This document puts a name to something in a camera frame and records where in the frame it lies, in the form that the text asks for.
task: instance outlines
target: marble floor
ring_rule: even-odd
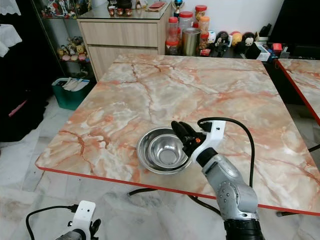
[[[287,107],[307,146],[320,143],[320,127],[308,110]],[[100,240],[225,239],[222,219],[185,195],[154,191],[128,197],[137,187],[37,169],[37,157],[72,113],[52,97],[37,129],[19,142],[0,142],[0,240],[30,239],[25,225],[29,212],[80,200],[96,203],[93,217],[102,220],[96,235]],[[312,153],[318,168],[319,151]],[[202,200],[217,207],[215,200]],[[266,240],[320,239],[320,217],[277,217],[274,210],[262,208],[259,215]],[[72,218],[65,209],[35,215],[30,221],[35,239],[55,239]]]

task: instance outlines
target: trophy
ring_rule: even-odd
[[[180,9],[184,6],[183,0],[172,0],[172,7],[175,9],[173,16],[179,17]]]

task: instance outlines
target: green basket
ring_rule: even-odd
[[[68,81],[68,78],[58,78],[52,83],[54,95],[60,108],[70,110],[76,110],[91,89],[96,85],[95,82],[90,81],[86,86],[78,91],[68,91],[62,86],[56,85],[56,83],[60,81]]]

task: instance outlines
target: metal bowl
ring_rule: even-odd
[[[175,169],[187,161],[183,144],[174,134],[161,134],[149,144],[148,155],[154,164],[165,169]]]
[[[191,163],[182,150],[183,144],[169,127],[146,132],[136,145],[141,164],[157,174],[175,174]]]

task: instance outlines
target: pink marble tabletop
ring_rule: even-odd
[[[136,144],[172,120],[204,117],[244,123],[255,142],[253,188],[259,206],[320,215],[320,173],[286,106],[258,60],[120,55],[36,161],[43,170],[215,198],[193,163],[160,175],[139,162]],[[227,123],[217,152],[249,183],[246,133]]]
[[[278,61],[320,125],[320,60],[279,59]]]

